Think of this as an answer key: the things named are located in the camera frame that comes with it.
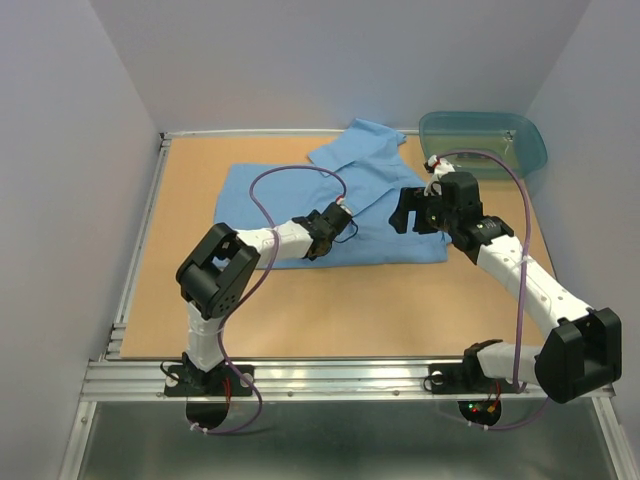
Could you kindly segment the light blue shirt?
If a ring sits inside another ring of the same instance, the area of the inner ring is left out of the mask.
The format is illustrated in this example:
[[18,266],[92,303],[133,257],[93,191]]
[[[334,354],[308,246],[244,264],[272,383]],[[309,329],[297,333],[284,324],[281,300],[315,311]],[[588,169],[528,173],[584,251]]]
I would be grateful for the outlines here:
[[335,140],[308,153],[308,169],[236,164],[213,219],[236,230],[293,220],[318,235],[317,259],[280,257],[278,269],[445,262],[446,234],[399,234],[389,223],[402,188],[425,184],[400,156],[405,141],[397,130],[356,119]]

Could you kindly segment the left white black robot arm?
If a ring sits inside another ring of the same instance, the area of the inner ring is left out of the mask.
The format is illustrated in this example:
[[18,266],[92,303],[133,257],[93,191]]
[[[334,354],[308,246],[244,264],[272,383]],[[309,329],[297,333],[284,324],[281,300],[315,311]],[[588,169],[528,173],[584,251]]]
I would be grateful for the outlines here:
[[332,202],[322,212],[314,210],[273,227],[212,226],[176,273],[188,312],[187,348],[178,378],[199,393],[215,392],[225,364],[218,338],[254,271],[267,271],[278,261],[313,261],[327,255],[352,219],[348,208]]

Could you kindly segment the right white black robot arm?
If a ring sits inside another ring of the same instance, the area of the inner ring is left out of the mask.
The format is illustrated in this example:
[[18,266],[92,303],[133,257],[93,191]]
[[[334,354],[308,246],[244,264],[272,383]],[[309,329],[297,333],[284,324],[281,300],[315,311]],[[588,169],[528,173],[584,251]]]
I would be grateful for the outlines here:
[[402,188],[389,223],[399,234],[448,234],[456,249],[518,300],[544,338],[540,347],[498,339],[475,343],[460,364],[442,372],[443,386],[471,391],[510,380],[537,385],[564,404],[620,379],[618,315],[572,295],[526,254],[510,226],[485,214],[473,175],[449,172],[427,188]]

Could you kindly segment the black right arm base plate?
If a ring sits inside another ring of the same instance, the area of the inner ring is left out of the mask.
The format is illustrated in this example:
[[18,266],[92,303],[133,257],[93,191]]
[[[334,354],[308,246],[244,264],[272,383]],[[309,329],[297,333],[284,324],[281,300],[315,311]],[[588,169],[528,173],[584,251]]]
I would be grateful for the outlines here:
[[516,392],[506,380],[486,377],[479,368],[467,368],[462,362],[430,364],[427,376],[423,378],[423,388],[435,395]]

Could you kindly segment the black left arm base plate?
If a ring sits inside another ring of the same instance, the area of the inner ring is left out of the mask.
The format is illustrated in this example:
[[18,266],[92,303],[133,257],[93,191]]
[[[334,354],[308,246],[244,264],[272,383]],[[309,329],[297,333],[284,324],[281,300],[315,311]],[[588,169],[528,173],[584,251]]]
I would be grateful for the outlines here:
[[211,372],[203,373],[195,367],[173,363],[160,365],[165,377],[163,394],[169,398],[188,397],[251,397],[253,390],[246,380],[254,374],[252,365],[239,367],[241,380],[228,365],[221,364]]

